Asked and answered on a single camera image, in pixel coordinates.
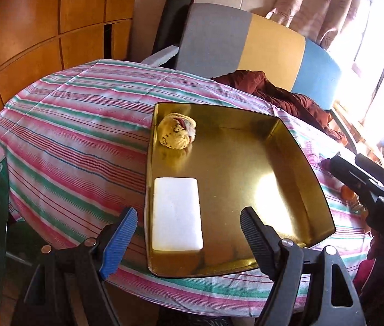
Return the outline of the striped bed sheet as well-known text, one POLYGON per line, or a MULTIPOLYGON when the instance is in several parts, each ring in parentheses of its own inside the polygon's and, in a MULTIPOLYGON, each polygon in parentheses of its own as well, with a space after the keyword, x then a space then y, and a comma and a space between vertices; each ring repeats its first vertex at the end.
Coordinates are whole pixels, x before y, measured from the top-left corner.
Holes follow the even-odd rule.
MULTIPOLYGON (((0 112, 0 145, 7 154, 12 215, 54 248, 97 236, 132 206, 143 226, 146 154, 157 102, 224 105, 280 117, 308 159, 342 149, 321 131, 269 102, 181 71, 136 62, 94 60, 52 73, 9 100, 0 112)), ((314 164, 336 224, 317 246, 335 246, 352 278, 371 238, 361 217, 341 201, 342 185, 314 164)), ((147 268, 139 227, 110 282, 178 311, 258 316, 272 282, 258 269, 222 277, 163 279, 147 268)))

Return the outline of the dark red jacket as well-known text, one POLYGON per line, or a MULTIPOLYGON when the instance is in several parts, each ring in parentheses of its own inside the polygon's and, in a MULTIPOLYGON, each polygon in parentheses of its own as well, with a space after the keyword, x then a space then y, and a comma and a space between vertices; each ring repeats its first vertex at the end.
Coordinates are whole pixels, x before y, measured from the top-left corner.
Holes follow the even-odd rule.
POLYGON ((237 90, 265 100, 286 113, 317 128, 339 143, 347 144, 347 136, 329 127, 331 116, 311 98, 291 93, 273 85, 262 71, 237 70, 212 78, 217 83, 229 85, 237 90))

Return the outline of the black rolled mat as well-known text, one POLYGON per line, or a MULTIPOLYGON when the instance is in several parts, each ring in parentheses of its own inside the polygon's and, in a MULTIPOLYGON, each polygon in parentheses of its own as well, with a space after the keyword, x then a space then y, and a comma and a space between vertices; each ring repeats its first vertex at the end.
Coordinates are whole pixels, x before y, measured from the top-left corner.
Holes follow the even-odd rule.
POLYGON ((165 0, 152 53, 168 46, 179 46, 188 10, 194 0, 165 0))

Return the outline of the wooden wardrobe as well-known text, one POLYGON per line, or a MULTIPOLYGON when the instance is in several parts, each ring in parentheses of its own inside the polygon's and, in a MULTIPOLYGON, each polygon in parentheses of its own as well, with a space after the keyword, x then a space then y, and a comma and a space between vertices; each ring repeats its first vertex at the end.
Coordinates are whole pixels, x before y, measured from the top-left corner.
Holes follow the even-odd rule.
POLYGON ((56 71, 124 60, 134 0, 0 0, 0 111, 56 71))

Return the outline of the gold metal tray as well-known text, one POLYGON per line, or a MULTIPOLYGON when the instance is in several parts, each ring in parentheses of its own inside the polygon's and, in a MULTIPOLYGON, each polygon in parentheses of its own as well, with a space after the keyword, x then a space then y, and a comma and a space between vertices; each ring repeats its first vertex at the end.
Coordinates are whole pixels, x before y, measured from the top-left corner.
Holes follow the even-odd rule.
POLYGON ((144 213, 147 264, 159 277, 213 277, 257 267, 240 226, 254 208, 279 237, 311 247, 336 228, 321 185, 294 136, 280 118, 217 105, 159 102, 152 116, 144 213), (171 113, 196 122, 187 148, 160 143, 158 125, 171 113), (155 180, 191 178, 201 210, 201 249, 160 250, 152 243, 155 180))

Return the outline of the beige curtain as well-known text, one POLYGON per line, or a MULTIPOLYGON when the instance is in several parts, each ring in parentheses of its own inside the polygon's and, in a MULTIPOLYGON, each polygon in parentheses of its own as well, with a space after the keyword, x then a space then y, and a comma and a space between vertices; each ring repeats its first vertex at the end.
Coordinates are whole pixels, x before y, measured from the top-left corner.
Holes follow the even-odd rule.
POLYGON ((266 18, 329 49, 352 22, 360 4, 361 0, 277 0, 266 18))

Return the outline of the white foam block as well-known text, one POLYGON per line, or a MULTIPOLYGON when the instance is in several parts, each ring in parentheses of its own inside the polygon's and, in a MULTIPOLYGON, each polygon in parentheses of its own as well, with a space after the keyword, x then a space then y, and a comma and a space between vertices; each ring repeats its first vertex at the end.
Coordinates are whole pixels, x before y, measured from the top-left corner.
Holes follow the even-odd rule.
POLYGON ((203 246, 197 180, 187 177, 155 179, 152 249, 158 252, 198 252, 203 246))

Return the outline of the orange fruit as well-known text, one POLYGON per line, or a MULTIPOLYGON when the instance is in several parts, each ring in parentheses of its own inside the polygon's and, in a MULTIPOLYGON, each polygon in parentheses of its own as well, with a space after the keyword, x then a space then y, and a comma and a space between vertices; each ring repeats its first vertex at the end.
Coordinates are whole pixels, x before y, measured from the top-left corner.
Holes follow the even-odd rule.
POLYGON ((352 201, 356 198, 356 193, 353 190, 351 190, 349 187, 347 187, 346 185, 343 185, 340 188, 340 197, 344 201, 352 201))

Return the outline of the yellow plush toy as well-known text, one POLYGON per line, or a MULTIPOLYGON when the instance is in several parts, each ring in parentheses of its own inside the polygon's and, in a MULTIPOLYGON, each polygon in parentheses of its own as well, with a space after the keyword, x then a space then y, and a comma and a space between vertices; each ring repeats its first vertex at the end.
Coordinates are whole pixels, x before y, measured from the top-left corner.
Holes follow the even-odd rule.
POLYGON ((196 122, 181 113, 169 113, 158 125, 159 142, 170 149, 186 149, 196 138, 196 122))

